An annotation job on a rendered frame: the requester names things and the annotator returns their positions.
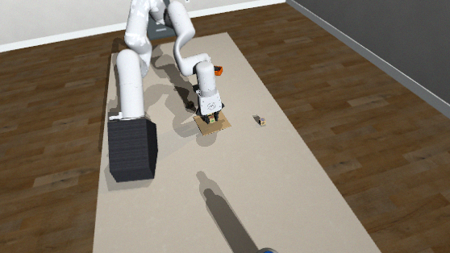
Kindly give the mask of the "tan flat square mat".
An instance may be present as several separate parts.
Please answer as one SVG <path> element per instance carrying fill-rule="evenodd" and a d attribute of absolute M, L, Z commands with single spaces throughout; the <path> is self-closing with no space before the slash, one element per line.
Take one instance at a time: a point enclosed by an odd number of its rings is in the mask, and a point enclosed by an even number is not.
<path fill-rule="evenodd" d="M 199 115 L 195 116 L 194 120 L 197 123 L 203 136 L 214 133 L 216 131 L 220 131 L 227 127 L 231 127 L 231 124 L 228 122 L 222 111 L 219 111 L 218 121 L 215 120 L 215 122 L 213 123 L 209 122 L 209 124 L 207 124 L 207 122 L 205 122 L 204 120 L 204 117 Z"/>

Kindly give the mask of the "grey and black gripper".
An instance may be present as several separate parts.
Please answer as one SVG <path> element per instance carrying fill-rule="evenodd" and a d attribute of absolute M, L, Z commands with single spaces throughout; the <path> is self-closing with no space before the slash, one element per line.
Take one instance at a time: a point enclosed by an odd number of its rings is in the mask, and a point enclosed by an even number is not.
<path fill-rule="evenodd" d="M 218 121 L 219 111 L 224 107 L 221 102 L 219 91 L 216 89 L 216 93 L 210 97 L 203 97 L 198 93 L 198 109 L 196 115 L 202 116 L 205 122 L 209 124 L 208 114 L 214 113 L 215 120 Z"/>

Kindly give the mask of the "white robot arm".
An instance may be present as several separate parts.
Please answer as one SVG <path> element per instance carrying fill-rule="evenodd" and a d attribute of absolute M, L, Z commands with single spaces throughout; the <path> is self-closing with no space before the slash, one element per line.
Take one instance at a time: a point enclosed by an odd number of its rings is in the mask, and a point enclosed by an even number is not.
<path fill-rule="evenodd" d="M 148 73 L 152 55 L 152 44 L 147 37 L 148 13 L 154 21 L 174 29 L 177 36 L 173 46 L 174 59 L 181 75 L 187 77 L 196 74 L 198 83 L 193 85 L 194 92 L 203 97 L 216 93 L 215 68 L 210 56 L 200 53 L 181 57 L 181 48 L 195 35 L 184 5 L 173 1 L 166 9 L 163 0 L 132 0 L 124 34 L 124 42 L 130 49 L 123 49 L 116 57 L 120 112 L 118 116 L 110 116 L 110 121 L 145 118 L 142 78 Z"/>

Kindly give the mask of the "grey bottle with blue cap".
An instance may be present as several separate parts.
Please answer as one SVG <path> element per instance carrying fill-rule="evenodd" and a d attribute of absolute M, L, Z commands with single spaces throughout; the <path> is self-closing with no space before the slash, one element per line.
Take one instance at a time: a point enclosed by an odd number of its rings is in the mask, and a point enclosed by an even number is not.
<path fill-rule="evenodd" d="M 278 252 L 272 248 L 266 247 L 266 248 L 260 249 L 257 253 L 278 253 Z"/>

